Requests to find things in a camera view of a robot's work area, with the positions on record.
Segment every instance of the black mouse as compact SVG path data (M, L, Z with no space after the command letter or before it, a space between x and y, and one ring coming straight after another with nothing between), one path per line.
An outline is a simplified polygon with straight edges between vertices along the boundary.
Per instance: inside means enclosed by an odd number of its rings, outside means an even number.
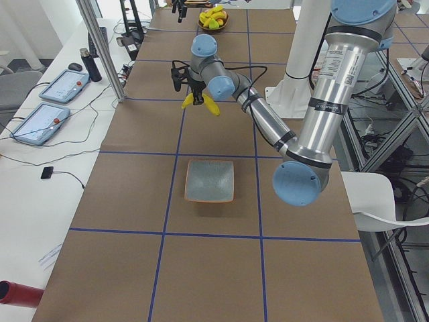
M70 65L68 65L68 69L80 72L82 70L82 65L79 65L77 62L72 62Z

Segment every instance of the tablet device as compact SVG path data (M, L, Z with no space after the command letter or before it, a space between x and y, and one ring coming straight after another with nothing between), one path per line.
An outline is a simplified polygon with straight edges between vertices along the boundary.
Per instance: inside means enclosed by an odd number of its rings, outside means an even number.
M88 82L89 74L66 69L39 94L39 97L66 104L73 100Z
M43 102L11 132L10 137L19 142L41 146L55 134L69 115L69 108Z

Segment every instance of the basket of bananas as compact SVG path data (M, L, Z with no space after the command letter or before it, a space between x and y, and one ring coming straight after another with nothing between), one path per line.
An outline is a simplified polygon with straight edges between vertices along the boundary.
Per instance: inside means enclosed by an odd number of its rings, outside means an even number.
M207 9L200 13L198 25L208 31L216 31L225 28L228 22L228 13L222 5Z

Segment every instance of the white table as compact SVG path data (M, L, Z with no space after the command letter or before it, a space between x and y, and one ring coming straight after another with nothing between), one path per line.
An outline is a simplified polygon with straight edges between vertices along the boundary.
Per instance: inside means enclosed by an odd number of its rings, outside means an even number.
M100 19L99 25L107 27L108 37L112 38L113 27L117 20ZM114 35L110 43L110 53L117 71L130 59L124 48L118 47ZM88 48L87 30L82 22L65 44L56 59L47 69L39 83L50 82L71 62L83 65L80 48ZM71 113L82 109L109 85L109 80L96 58L102 81L89 83L86 88L69 104ZM42 102L38 93L43 87L34 89L25 100L16 117L25 117ZM107 89L100 99L93 103L98 111L95 126L87 141L78 144L60 144L54 147L31 147L14 142L0 141L0 154L18 160L39 164L81 151L96 150L109 128L115 108L112 103L115 95ZM66 140L83 140L96 113L87 107L71 117L58 133L47 143L55 144ZM13 120L8 128L14 129L19 120ZM9 136L3 131L0 138ZM49 163L54 171L67 171L76 175L86 184L98 152L91 152ZM44 166L30 166L0 158L0 280L9 280L38 288L45 288L53 266L43 270L38 260L52 248L61 244L66 236L74 212L82 196L79 182L68 174L53 174L50 180L41 180ZM35 309L0 305L0 321L29 322Z

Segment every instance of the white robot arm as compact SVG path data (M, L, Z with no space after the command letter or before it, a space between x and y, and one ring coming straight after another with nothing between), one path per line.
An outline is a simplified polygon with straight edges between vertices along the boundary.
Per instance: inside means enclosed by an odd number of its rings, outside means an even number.
M366 55L391 44L396 0L333 0L331 11L325 35L329 48L300 137L246 76L225 69L212 36L196 36L190 65L172 69L176 90L186 80L194 93L195 105L202 103L200 93L205 86L214 100L232 96L240 104L261 134L284 157L274 174L273 186L283 201L295 206L312 203L328 184L332 165L329 151L334 137Z

